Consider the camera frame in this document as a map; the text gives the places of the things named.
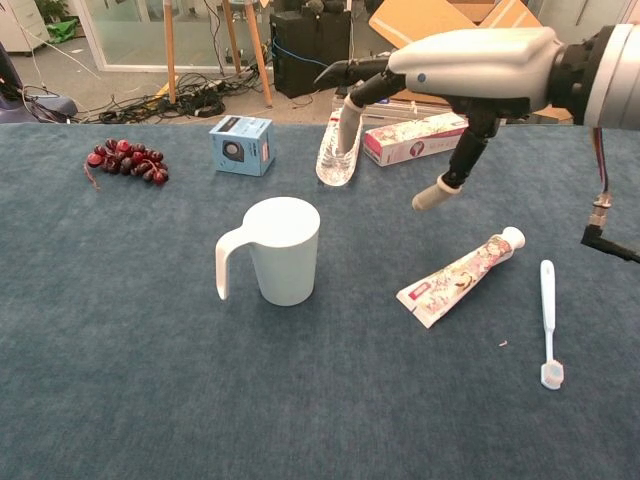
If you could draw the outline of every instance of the blue carpet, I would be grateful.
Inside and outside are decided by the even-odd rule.
[[[586,129],[502,128],[428,213],[411,198],[450,152],[363,156],[332,189],[321,126],[278,127],[263,178],[214,173],[208,129],[0,126],[0,478],[639,478],[640,266],[579,244]],[[97,172],[96,192],[82,162],[108,136],[162,150],[167,185]],[[605,132],[606,234],[636,248],[639,146]],[[320,212],[315,292],[270,305],[242,249],[221,302],[217,239],[277,195]],[[527,245],[431,330],[395,299],[508,225]],[[545,258],[558,392],[539,379]]]

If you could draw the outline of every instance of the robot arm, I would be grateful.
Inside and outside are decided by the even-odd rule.
[[[502,118],[522,118],[551,104],[569,110],[579,125],[640,130],[638,52],[640,26],[634,25],[604,27],[575,45],[561,43],[548,27],[457,30],[414,42],[387,58],[338,62],[316,79],[316,86],[366,80],[345,99],[340,152],[353,146],[364,107],[404,88],[441,97],[467,116],[469,126],[449,170],[413,199],[416,210],[427,210],[460,192]],[[594,207],[592,219],[600,215],[603,225],[606,209]],[[602,225],[588,235],[585,230],[583,243],[618,255],[615,244],[603,246]],[[629,259],[628,251],[624,258]],[[640,261],[637,255],[631,259]]]

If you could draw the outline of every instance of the plastic water bottle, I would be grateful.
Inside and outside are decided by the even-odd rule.
[[[324,132],[318,160],[316,162],[316,174],[323,183],[333,187],[346,184],[353,175],[358,162],[358,152],[360,150],[360,133],[362,132],[362,118],[360,127],[356,134],[353,147],[346,153],[338,152],[338,125],[340,123],[340,113],[342,109],[331,114],[327,130]]]

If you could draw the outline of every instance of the wooden pole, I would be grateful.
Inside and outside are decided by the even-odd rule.
[[[176,103],[176,67],[173,56],[173,7],[171,0],[162,0],[164,9],[164,39],[167,46],[167,68],[169,69],[169,101]]]
[[[262,88],[264,90],[264,99],[267,107],[272,106],[271,90],[269,90],[269,77],[267,77],[267,68],[264,64],[264,56],[262,55],[262,44],[260,43],[260,34],[258,33],[258,23],[256,22],[256,12],[253,9],[252,0],[245,0],[244,8],[247,12],[247,20],[249,21],[249,33],[251,33],[251,41],[253,42],[253,50],[256,53],[256,62],[258,62],[258,72],[262,80]]]
[[[236,31],[233,28],[233,15],[231,14],[231,5],[229,5],[229,0],[222,0],[222,10],[224,10],[224,20],[227,22],[227,30],[229,30],[229,42],[231,43],[233,64],[236,67],[236,73],[240,73],[240,55],[238,54],[238,43],[236,42]]]

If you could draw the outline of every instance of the cup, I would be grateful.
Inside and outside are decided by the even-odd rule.
[[[292,197],[275,197],[253,205],[242,226],[216,244],[216,287],[229,296],[229,255],[249,246],[262,296],[280,306],[306,300],[313,291],[320,214],[313,205]]]

